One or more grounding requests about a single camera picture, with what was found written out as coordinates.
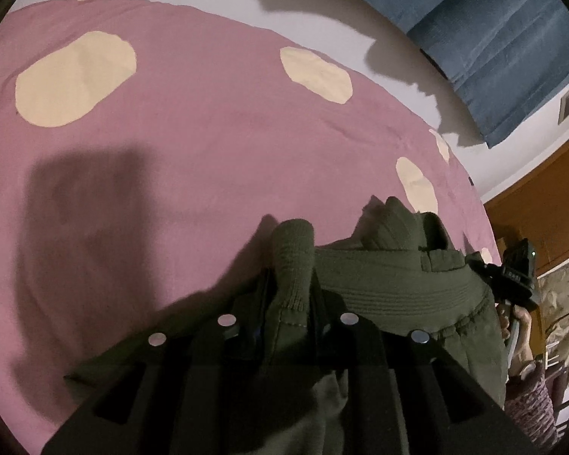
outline blue curtain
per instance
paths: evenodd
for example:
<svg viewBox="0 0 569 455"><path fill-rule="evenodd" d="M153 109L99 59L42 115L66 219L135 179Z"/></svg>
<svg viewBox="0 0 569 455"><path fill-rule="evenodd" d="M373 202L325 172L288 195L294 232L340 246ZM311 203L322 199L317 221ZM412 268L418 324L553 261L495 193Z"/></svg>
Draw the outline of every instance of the blue curtain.
<svg viewBox="0 0 569 455"><path fill-rule="evenodd" d="M569 84L561 0L365 0L440 67L489 147Z"/></svg>

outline pink bedsheet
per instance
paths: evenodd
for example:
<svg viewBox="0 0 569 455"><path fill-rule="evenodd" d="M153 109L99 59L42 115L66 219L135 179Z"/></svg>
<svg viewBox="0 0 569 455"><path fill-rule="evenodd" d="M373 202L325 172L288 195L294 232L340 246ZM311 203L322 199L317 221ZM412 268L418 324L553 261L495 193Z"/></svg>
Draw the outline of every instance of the pink bedsheet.
<svg viewBox="0 0 569 455"><path fill-rule="evenodd" d="M137 72L66 126L29 124L17 75L97 30L132 45ZM456 247L498 260L468 174L425 122L354 71L345 104L293 83L287 46L144 0L51 1L4 19L0 414L32 455L74 408L64 373L171 303L254 274L276 221L305 218L325 244L350 235L372 195L411 207L401 156L434 186Z"/></svg>

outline olive green jacket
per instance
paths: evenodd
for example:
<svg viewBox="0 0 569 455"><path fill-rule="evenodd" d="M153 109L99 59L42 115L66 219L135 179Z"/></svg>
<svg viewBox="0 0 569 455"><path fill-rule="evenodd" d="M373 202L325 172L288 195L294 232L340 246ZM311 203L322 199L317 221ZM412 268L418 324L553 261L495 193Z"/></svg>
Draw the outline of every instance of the olive green jacket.
<svg viewBox="0 0 569 455"><path fill-rule="evenodd" d="M307 336L315 269L323 289L340 294L350 311L370 319L381 330L399 335L414 329L429 332L503 406L507 365L490 288L454 249L437 216L411 213L396 198L384 204L374 200L371 205L365 208L352 237L327 247L314 247L313 228L304 220L287 221L274 230L273 268L278 291L266 312L264 363L280 367L280 371L295 363L291 351ZM242 286L241 292L250 288ZM194 320L184 311L120 342L68 375L72 392L84 398L151 333L188 334L195 324L220 311ZM264 379L256 403L270 399L269 406L250 410L269 424L271 413L281 415L286 406L308 408L291 414L286 428L271 430L269 436L264 433L261 447L233 448L231 453L341 453L343 431L338 417L347 401L346 376L321 376L317 370L308 370L294 384L304 391L287 389L283 396L282 392L273 393L277 389ZM300 396L298 401L293 400L296 395ZM238 416L239 422L244 417Z"/></svg>

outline wooden door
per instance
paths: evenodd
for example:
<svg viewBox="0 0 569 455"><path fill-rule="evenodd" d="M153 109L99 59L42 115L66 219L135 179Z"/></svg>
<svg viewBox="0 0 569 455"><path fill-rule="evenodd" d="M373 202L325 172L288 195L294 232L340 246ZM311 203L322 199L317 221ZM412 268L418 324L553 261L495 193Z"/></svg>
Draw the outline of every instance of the wooden door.
<svg viewBox="0 0 569 455"><path fill-rule="evenodd" d="M569 258L569 140L540 166L485 204L496 240L528 238L541 275Z"/></svg>

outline metal screw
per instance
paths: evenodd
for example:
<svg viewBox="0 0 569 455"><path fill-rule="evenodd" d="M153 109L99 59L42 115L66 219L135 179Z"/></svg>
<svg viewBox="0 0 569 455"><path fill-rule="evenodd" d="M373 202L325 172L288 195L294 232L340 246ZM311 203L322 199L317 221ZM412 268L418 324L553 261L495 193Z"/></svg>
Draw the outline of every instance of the metal screw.
<svg viewBox="0 0 569 455"><path fill-rule="evenodd" d="M418 344L427 344L430 340L430 336L423 330L414 330L411 332L411 340Z"/></svg>
<svg viewBox="0 0 569 455"><path fill-rule="evenodd" d="M167 336L158 332L156 334L152 334L148 339L147 342L150 343L152 347L158 347L167 342Z"/></svg>
<svg viewBox="0 0 569 455"><path fill-rule="evenodd" d="M231 327L236 323L236 317L234 315L221 315L217 318L217 323L222 327Z"/></svg>
<svg viewBox="0 0 569 455"><path fill-rule="evenodd" d="M344 325L356 325L358 323L358 315L354 313L342 313L339 319Z"/></svg>

